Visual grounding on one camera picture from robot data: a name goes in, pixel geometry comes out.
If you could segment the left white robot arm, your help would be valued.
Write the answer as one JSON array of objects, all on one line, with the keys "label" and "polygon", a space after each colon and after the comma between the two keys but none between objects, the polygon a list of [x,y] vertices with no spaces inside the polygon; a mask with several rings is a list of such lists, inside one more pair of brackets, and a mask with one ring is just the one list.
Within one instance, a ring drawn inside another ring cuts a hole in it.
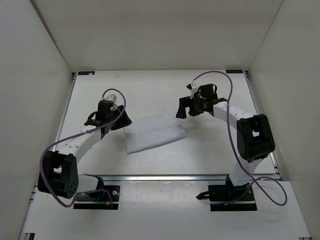
[{"label": "left white robot arm", "polygon": [[104,195],[105,187],[101,177],[91,174],[79,175],[78,164],[106,134],[132,123],[124,106],[117,105],[116,101],[114,94],[102,98],[97,111],[88,116],[80,136],[72,137],[58,150],[48,150],[44,154],[40,170],[58,197],[71,199],[76,194],[85,192],[93,199],[99,199]]}]

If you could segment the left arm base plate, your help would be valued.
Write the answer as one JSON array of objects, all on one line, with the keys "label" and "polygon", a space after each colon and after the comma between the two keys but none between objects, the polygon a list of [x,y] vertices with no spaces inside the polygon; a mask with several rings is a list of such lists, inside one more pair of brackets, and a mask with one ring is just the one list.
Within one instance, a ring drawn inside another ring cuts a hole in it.
[{"label": "left arm base plate", "polygon": [[73,209],[76,210],[118,210],[121,186],[104,185],[102,188],[109,192],[90,193],[76,198]]}]

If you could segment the white skirt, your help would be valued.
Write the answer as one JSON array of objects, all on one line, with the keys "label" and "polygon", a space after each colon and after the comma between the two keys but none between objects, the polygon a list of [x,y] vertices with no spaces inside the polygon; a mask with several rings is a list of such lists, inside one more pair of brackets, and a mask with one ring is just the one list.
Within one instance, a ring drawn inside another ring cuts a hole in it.
[{"label": "white skirt", "polygon": [[187,137],[172,113],[144,117],[123,129],[126,153],[133,154]]}]

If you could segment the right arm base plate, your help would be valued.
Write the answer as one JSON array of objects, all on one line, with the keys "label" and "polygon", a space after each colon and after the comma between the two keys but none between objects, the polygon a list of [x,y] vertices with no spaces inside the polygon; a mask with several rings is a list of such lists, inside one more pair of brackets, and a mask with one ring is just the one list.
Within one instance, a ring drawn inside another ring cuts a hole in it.
[{"label": "right arm base plate", "polygon": [[211,212],[253,212],[258,207],[252,186],[247,183],[233,187],[230,183],[224,185],[211,184],[208,190],[196,196],[198,200],[209,200]]}]

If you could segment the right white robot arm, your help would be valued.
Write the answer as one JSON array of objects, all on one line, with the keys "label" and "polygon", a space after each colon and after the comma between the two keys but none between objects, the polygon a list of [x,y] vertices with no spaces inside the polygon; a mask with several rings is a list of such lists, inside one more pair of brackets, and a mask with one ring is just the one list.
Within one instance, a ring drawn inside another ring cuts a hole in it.
[{"label": "right white robot arm", "polygon": [[188,84],[190,96],[179,99],[176,118],[185,119],[203,113],[223,120],[228,128],[236,130],[235,167],[228,175],[224,195],[229,200],[236,200],[242,195],[242,188],[249,184],[252,174],[261,161],[275,150],[275,141],[268,117],[254,115],[228,104],[226,98],[219,98],[217,86],[209,83],[197,86]]}]

